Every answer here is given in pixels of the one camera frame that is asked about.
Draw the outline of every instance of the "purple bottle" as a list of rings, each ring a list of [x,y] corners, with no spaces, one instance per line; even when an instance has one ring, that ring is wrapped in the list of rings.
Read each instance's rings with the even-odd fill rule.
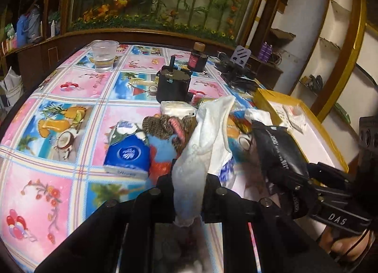
[[[262,46],[261,46],[261,49],[260,49],[260,51],[259,51],[259,53],[258,53],[258,59],[259,59],[260,61],[263,61],[263,59],[264,59],[264,55],[265,55],[265,53],[266,53],[267,48],[268,48],[268,44],[267,44],[266,42],[263,43]]]
[[[269,58],[270,58],[270,56],[272,55],[272,53],[273,53],[273,47],[272,47],[272,45],[267,46],[266,51],[265,51],[265,54],[264,54],[264,57],[263,57],[262,60],[263,60],[265,63],[267,63],[267,62],[269,61]]]

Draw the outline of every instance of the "small bottle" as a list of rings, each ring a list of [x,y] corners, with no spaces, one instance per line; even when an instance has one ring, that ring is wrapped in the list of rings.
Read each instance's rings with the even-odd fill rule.
[[[188,68],[193,72],[201,73],[205,69],[207,55],[203,53],[205,44],[195,42],[188,61]]]
[[[266,51],[265,51],[265,54],[264,54],[264,57],[263,57],[262,60],[263,60],[265,63],[267,63],[267,62],[269,61],[269,58],[270,58],[270,56],[272,55],[272,53],[273,53],[273,46],[270,45],[270,46],[268,46],[268,47],[266,48]]]
[[[264,42],[264,43],[262,44],[262,46],[261,46],[261,49],[260,49],[259,53],[258,53],[258,59],[259,59],[260,61],[263,60],[267,48],[268,48],[268,44],[267,44],[266,42]]]
[[[55,36],[55,21],[53,20],[51,23],[51,37]]]

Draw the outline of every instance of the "wall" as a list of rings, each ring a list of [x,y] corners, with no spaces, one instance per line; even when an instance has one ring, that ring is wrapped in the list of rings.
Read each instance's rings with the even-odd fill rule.
[[[301,73],[315,42],[328,0],[288,0],[284,14],[277,12],[272,28],[296,35],[282,48],[282,62],[278,67],[283,74],[274,90],[288,94]]]

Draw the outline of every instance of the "red label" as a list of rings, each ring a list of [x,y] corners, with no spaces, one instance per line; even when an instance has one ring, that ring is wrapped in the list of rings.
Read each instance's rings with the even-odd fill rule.
[[[195,68],[197,61],[198,61],[198,57],[196,57],[195,55],[190,55],[189,61],[188,61],[188,66]]]

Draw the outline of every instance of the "water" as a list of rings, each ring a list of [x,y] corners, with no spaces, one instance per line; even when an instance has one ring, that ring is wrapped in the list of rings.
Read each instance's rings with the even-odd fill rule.
[[[94,57],[94,69],[98,73],[106,73],[112,70],[114,64],[114,56],[109,53]]]

